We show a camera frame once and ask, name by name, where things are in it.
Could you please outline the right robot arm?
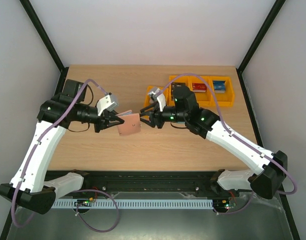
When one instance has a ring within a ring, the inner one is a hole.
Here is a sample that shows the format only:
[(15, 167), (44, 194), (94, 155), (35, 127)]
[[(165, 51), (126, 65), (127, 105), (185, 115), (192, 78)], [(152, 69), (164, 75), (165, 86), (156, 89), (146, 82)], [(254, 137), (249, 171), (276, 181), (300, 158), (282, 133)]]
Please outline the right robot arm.
[(251, 190), (265, 199), (272, 199), (286, 178), (288, 157), (282, 151), (273, 153), (228, 127), (211, 110), (199, 107), (195, 94), (187, 86), (173, 90), (174, 106), (167, 106), (161, 91), (152, 94), (154, 102), (141, 109), (140, 120), (152, 128), (165, 122), (184, 123), (193, 134), (207, 139), (241, 160), (248, 170), (221, 169), (211, 178), (211, 191), (217, 196), (229, 190)]

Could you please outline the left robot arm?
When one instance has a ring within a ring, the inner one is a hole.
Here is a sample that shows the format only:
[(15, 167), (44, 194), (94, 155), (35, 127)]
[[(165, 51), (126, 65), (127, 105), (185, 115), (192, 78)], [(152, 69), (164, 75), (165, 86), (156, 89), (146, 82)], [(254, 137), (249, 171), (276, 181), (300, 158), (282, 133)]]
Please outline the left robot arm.
[(95, 132), (120, 125), (118, 100), (106, 92), (95, 106), (84, 104), (88, 83), (68, 79), (62, 92), (40, 106), (34, 137), (27, 154), (9, 183), (0, 185), (0, 196), (13, 206), (47, 213), (56, 199), (82, 189), (87, 173), (72, 170), (65, 176), (45, 181), (54, 151), (71, 122), (94, 125)]

